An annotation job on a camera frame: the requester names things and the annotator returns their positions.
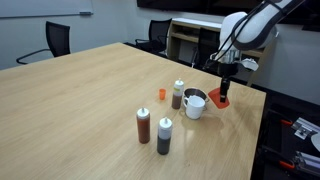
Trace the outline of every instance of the condiment bottle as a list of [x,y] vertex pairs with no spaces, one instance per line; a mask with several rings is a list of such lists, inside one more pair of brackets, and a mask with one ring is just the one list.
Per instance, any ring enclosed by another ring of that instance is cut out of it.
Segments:
[[146,108],[137,111],[137,126],[139,142],[146,144],[150,141],[150,113]]
[[162,118],[158,127],[157,151],[161,155],[166,155],[170,149],[172,133],[172,121],[168,118]]
[[184,90],[184,83],[179,78],[179,80],[177,80],[173,86],[173,96],[172,96],[172,105],[171,105],[173,109],[180,108],[183,90]]

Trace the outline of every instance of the office chair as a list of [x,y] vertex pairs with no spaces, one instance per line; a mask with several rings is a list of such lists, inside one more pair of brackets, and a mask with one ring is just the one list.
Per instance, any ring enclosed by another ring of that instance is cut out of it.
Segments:
[[[211,31],[205,28],[200,28],[199,40],[197,47],[194,48],[192,57],[192,67],[203,70],[210,55],[217,52],[219,49],[219,32]],[[217,65],[206,70],[208,72],[217,72]]]
[[46,38],[49,49],[40,49],[38,51],[26,54],[17,58],[16,62],[19,64],[26,65],[28,63],[21,62],[20,60],[43,51],[51,51],[54,57],[70,54],[69,32],[70,26],[65,26],[47,21]]
[[165,51],[167,49],[167,34],[171,20],[151,20],[149,25],[149,40],[136,39],[136,46],[143,51],[154,54]]

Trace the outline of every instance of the small orange cup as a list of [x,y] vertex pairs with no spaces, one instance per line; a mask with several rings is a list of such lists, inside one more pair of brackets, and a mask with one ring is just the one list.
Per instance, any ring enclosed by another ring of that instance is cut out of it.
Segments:
[[165,89],[159,89],[159,98],[160,98],[160,100],[164,100],[166,98],[166,90]]

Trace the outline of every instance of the white cup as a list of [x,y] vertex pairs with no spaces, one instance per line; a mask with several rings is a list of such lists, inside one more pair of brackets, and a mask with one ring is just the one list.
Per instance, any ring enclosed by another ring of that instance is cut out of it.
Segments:
[[199,119],[206,102],[199,96],[185,97],[184,100],[183,105],[186,107],[187,116],[190,119]]

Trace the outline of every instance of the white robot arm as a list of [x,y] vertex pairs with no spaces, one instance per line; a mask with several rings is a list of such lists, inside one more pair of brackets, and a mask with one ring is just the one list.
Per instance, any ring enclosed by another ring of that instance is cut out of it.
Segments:
[[209,68],[215,62],[219,63],[218,74],[222,76],[220,102],[226,101],[229,77],[238,72],[239,63],[254,71],[258,69],[255,61],[241,60],[241,51],[264,48],[277,33],[276,23],[304,1],[264,0],[249,14],[238,12],[225,17],[220,31],[219,50],[211,55],[211,61],[204,68]]

